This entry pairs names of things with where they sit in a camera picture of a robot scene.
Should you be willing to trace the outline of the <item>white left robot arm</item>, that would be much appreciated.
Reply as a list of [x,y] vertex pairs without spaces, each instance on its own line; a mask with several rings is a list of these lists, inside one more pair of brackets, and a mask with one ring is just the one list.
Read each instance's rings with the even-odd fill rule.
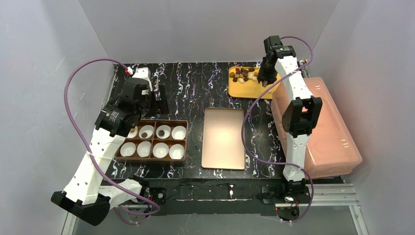
[[121,95],[102,108],[90,141],[85,139],[70,112],[68,90],[72,79],[68,79],[64,88],[65,109],[87,150],[70,182],[62,191],[53,193],[52,203],[97,226],[110,210],[126,201],[149,202],[141,195],[143,180],[134,177],[117,184],[105,172],[138,121],[166,110],[161,106],[163,100],[156,100],[150,77],[133,75],[124,82]]

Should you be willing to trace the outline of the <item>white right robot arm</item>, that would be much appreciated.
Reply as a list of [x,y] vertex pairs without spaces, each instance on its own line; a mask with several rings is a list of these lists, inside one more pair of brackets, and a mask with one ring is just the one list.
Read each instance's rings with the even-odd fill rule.
[[278,35],[264,40],[266,55],[263,57],[257,80],[262,87],[276,83],[281,76],[288,101],[281,122],[287,137],[284,180],[280,186],[282,197],[295,197],[305,193],[306,147],[313,129],[317,126],[323,101],[315,97],[305,84],[298,67],[295,50],[285,46]]

